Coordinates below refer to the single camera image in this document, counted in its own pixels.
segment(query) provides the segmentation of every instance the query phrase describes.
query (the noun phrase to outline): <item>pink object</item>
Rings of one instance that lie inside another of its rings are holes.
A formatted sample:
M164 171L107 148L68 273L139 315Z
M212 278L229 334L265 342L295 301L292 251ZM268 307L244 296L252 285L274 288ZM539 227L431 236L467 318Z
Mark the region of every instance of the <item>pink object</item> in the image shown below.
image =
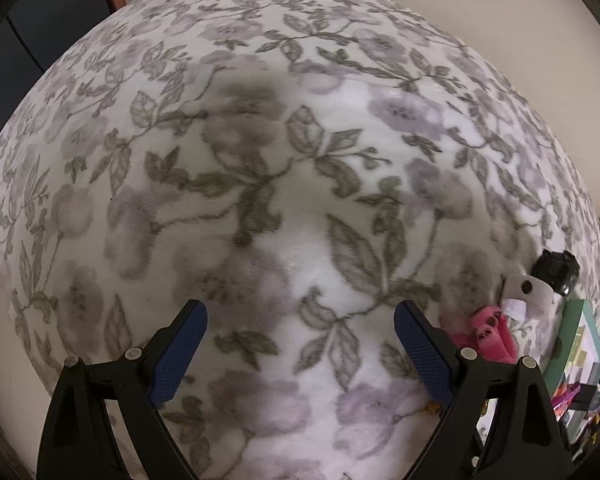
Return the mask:
M579 391L579 384L569 384L569 386L567 386L567 389L563 394L551 399L551 405L554 408L554 410L556 410L562 404L570 404L573 400L573 397L575 397Z
M518 347L507 326L507 316L499 307L485 306L471 316L469 325L472 334L449 334L458 348L473 348L487 361L508 364L518 361Z

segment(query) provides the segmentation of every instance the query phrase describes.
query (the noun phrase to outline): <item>dark cabinet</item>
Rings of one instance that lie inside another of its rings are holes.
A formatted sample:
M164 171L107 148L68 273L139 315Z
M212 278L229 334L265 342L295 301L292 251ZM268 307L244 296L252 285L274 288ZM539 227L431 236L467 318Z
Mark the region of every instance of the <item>dark cabinet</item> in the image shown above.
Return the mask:
M0 131L33 84L110 14L107 0L17 0L0 24Z
M43 72L7 21L0 24L0 131Z

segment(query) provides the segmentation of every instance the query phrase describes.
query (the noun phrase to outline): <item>floral pattern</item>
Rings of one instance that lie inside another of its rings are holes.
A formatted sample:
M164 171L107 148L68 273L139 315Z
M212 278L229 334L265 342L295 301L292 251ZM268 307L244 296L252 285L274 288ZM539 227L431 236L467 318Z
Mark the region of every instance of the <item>floral pattern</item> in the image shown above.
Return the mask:
M390 0L136 0L0 134L0 284L49 390L68 354L118 358L208 306L163 410L201 478L401 476L437 420L392 309L462 332L542 248L575 254L600 326L573 163L500 72ZM557 312L512 324L521 352L545 361Z

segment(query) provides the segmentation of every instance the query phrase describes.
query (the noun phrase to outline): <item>green box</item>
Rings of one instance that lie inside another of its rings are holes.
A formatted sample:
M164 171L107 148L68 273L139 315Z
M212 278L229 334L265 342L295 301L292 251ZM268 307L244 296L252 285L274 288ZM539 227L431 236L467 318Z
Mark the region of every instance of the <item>green box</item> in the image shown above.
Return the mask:
M562 374L567 367L570 354L572 354L572 360L578 354L578 348L574 348L574 342L578 343L578 347L580 346L584 330L588 330L593 339L593 348L589 349L593 350L591 357L595 362L600 362L600 334L598 334L598 330L596 329L596 323L593 319L593 312L589 303L585 300L566 301L562 313L562 323L560 324L558 337L555 341L554 353L542 375L550 396L553 396L555 389L560 384L560 380L562 380ZM592 369L592 373L582 378L581 382L597 384L600 374L596 371L596 368Z

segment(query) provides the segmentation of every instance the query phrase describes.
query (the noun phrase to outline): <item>gray leaf print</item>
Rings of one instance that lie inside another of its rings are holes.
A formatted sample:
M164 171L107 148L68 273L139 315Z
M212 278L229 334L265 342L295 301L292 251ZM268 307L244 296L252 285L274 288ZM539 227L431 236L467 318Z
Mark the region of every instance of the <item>gray leaf print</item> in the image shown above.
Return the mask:
M189 465L197 475L201 475L211 466L209 450L209 441L203 436L191 443Z
M489 163L481 153L475 150L470 152L471 169L483 186L486 186L489 177Z
M358 174L338 158L322 156L316 158L314 164L318 173L336 181L336 186L331 190L338 198L346 198L360 191L362 183Z
M24 308L20 303L20 298L18 298L18 291L15 288L11 292L11 303L13 303L13 309L16 311L16 314L22 314L24 312Z
M399 65L406 62L406 49L391 36L378 34L371 28L359 28L353 33L358 40L360 50L369 58L388 65Z
M29 172L29 177L27 178L27 185L24 190L24 200L28 202L33 200L40 192L42 192L43 184L45 183L46 176L49 174L50 168L47 168L46 171L38 178L38 165L40 163L40 158L36 160L35 165L31 168Z
M329 27L329 20L327 18L318 18L314 21L315 30L324 30Z
M502 161L509 164L513 158L514 150L509 146L502 137L494 135L489 140L489 146L492 150L502 154Z
M426 311L429 298L433 296L432 288L408 278L399 278L389 283L387 303L391 306L401 301L411 300L421 311Z
M329 144L327 145L325 153L353 148L358 143L360 133L362 133L361 128L345 130L343 132L333 132L329 139Z
M287 27L292 28L296 32L300 32L300 34L311 34L314 31L309 22L296 18L291 14L285 14L282 17L282 21Z
M542 208L542 205L537 198L526 193L520 186L517 186L513 182L513 176L506 168L496 166L496 171L498 172L498 179L500 180L504 191L516 197L523 205L531 209L531 211L538 211Z
M442 150L436 146L435 142L418 135L402 136L402 140L409 146L418 148L431 162L435 162L434 153L442 153Z
M242 163L240 169L249 175L262 177L269 173L267 161L264 160L260 152L257 152L256 150L243 153L240 156L240 161Z
M315 36L317 38L321 38L322 40L335 41L335 43L342 45L342 46L346 46L349 43L351 43L351 40L349 38L346 38L345 36L341 36L339 34L334 34L333 32L318 32ZM385 72L384 70L380 70L379 68L363 67L362 65L360 65L360 63L357 63L355 61L351 61L350 63L355 63L355 67L359 70L362 70L363 72L366 72L366 70L378 70L378 72L387 74L389 76L389 78L394 78L394 76L392 76L388 72Z
M291 61L297 61L302 56L302 45L296 40L285 40L280 43L280 51Z
M560 206L560 199L555 191L555 186L549 186L549 192L551 193L551 205L554 208L558 224L562 224L564 222L564 215L562 214L562 207Z
M132 344L131 330L126 322L122 300L117 294L104 324L104 343L112 359L118 359Z
M256 354L278 355L280 348L275 341L260 332L245 330L243 332L232 332L226 337L216 335L214 338L216 348L223 354L229 354L234 351L240 352L240 357L244 362L260 370Z
M36 336L36 346L38 347L38 352L40 352L42 361L51 366L56 372L60 373L62 367L60 363L51 355L51 341L49 341L49 334L46 334L44 342L42 339L40 339L40 336L37 333L34 335Z
M275 48L278 48L279 45L280 45L279 41L270 41L269 43L265 43L262 46L258 47L256 49L256 53L257 52L268 52L269 50L274 50Z
M465 146L461 148L454 157L454 168L459 170L460 168L464 168L469 162L469 147Z
M71 182L75 184L78 173L87 169L87 162L83 156L77 156L64 165L64 172L71 174Z
M525 343L525 349L523 350L523 352L525 353L525 355L529 355L529 353L531 352L531 345L532 345L532 340L528 339Z
M399 176L386 176L378 182L378 188L383 194L394 200L398 199L398 186L402 185L402 179Z
M112 152L118 146L121 146L126 141L118 138L119 131L117 128L113 128L107 135L104 137L104 141L102 143L102 147L108 152Z
M431 63L429 62L429 60L426 57L424 57L423 53L417 51L415 48L412 48L409 52L409 57L413 61L413 64L417 68L422 70L425 74L429 74L431 72ZM443 73L439 73L438 71L436 71L436 74L445 75Z
M449 75L449 72L451 72L451 69L448 66L437 65L435 67L434 72L436 73L436 75L446 77Z
M453 107L454 110L458 111L458 113L462 113L460 110L458 110L456 107ZM455 142L457 142L458 144L461 144L462 146L466 146L467 142L466 140L464 140L462 138L462 136L460 135L460 130L458 129L457 126L452 126L451 128L448 128L446 130L446 134L451 137Z
M272 29L272 30L267 30L263 36L265 38L267 38L268 40L276 40L276 41L280 41L280 40L286 40L286 36L284 34L281 34L279 31Z
M27 354L31 352L31 336L29 335L29 326L27 325L27 319L23 313L18 314L13 320L13 327L16 331L16 335L22 341Z
M547 211L542 212L540 218L540 231L542 234L542 244L546 245L547 241L554 236L554 232L551 230L551 217Z
M124 184L126 174L129 172L131 162L131 148L128 144L124 144L111 157L109 163L109 177L111 179L111 194L115 195L120 186Z
M38 225L34 226L31 230L31 233L34 235L33 245L31 248L31 256L33 256L32 281L34 287L38 285L38 282L40 281L40 272L42 272L42 250L43 240L45 237L45 218L46 209L43 209L40 211Z
M238 184L240 181L234 176L221 171L213 171L200 173L186 185L186 189L202 193L207 198L214 198L228 193Z
M303 105L286 121L286 133L296 152L312 155L320 149L324 128L317 123L311 109Z
M380 347L380 364L391 377L414 378L416 372L408 356L403 356L400 351L387 342Z
M240 193L237 204L238 232L234 238L238 247L251 243L253 235L275 231L280 227L282 215L269 211L269 204L275 193L276 188L272 184L246 187Z
M393 200L381 200L378 211L371 222L371 232L379 235L387 232L399 223L400 205Z
M104 97L101 99L100 104L98 104L98 109L93 113L94 117L100 115L100 112L106 110L107 108L111 108L116 103L116 95L120 90L121 85L115 85L111 90L109 90Z
M449 108L451 108L453 111L458 112L459 114L462 114L462 110L460 108L458 108L457 106L455 106L454 104L451 104L449 101L446 102L446 104L449 106ZM449 128L450 130L454 130L454 133L457 134L458 133L458 128L457 127L453 127L453 128Z
M34 216L36 215L36 206L33 202L28 202L24 208L24 216L27 218L25 229L29 229L33 224Z
M373 160L372 158L365 157L362 161L362 165L365 167L365 170L375 170L380 166L380 163L377 160Z
M58 299L49 298L44 292L38 290L31 298L31 304L42 312L42 321L49 323L51 312L58 308Z
M11 219L12 222L16 221L16 217L17 217L17 208L18 208L18 199L17 197L12 193L12 191L10 190L9 193L9 218Z
M395 272L395 269L400 266L406 255L407 244L404 235L404 225L402 222L394 221L384 239L384 248L382 249L382 257L384 258L384 264L389 275Z
M278 355L280 348L268 336L245 330L237 333L238 342L252 352L265 355Z
M191 126L193 121L198 118L195 116L188 116L183 111L174 110L173 112L165 112L155 120L155 127L160 129L173 129L173 135L181 137L187 133L187 129Z
M27 256L27 250L24 247L24 242L20 248L20 279L22 280L22 288L24 293L31 300L33 295L33 276L31 273L31 264Z
M154 122L154 112L157 106L158 104L151 97L138 91L129 108L132 121L141 128L149 128Z
M202 401L194 396L183 397L182 409L184 412L165 412L160 415L164 420L179 425L178 440L184 446L190 446L189 465L197 475L202 475L211 465L209 442L204 436Z
M142 65L146 65L149 62L152 62L156 59L158 59L160 57L160 54L162 53L162 50L164 49L164 42L161 41L160 43L158 43L155 46L152 46L151 48L148 48L146 50L146 52L144 53L144 56L142 56Z
M338 384L346 391L362 361L360 359L360 342L343 322L336 325L335 334L329 347L329 361Z
M163 59L151 61L142 67L142 71L149 75L149 81L153 81L160 77L167 68L167 62Z
M312 287L309 293L302 298L300 304L300 317L305 325L316 330L328 330L338 319L335 312L330 308L318 303L322 295L317 287Z
M440 86L442 86L442 88L444 88L447 92L449 92L450 94L457 94L458 90L456 90L456 87L453 86L448 79L444 79L443 77L440 77L438 75L435 75L432 77L433 81L435 81L436 83L438 83Z
M352 288L375 297L382 284L380 261L369 243L335 216L327 215L331 260Z
M320 362L324 354L324 349L327 346L328 338L329 334L326 333L316 339L312 339L302 347L298 360L294 365L294 374L313 368Z
M96 167L93 170L93 173L91 174L91 178L89 179L89 184L93 184L100 177L100 175L103 174L104 171L109 167L109 163L111 162L111 157L112 157L112 153L109 153L109 155L103 156L98 161L98 163L96 164Z
M164 110L167 106L176 104L180 98L182 97L182 91L184 90L184 83L180 83L174 86L173 90L170 91L162 91L162 101L160 101L160 106L158 107L158 111Z

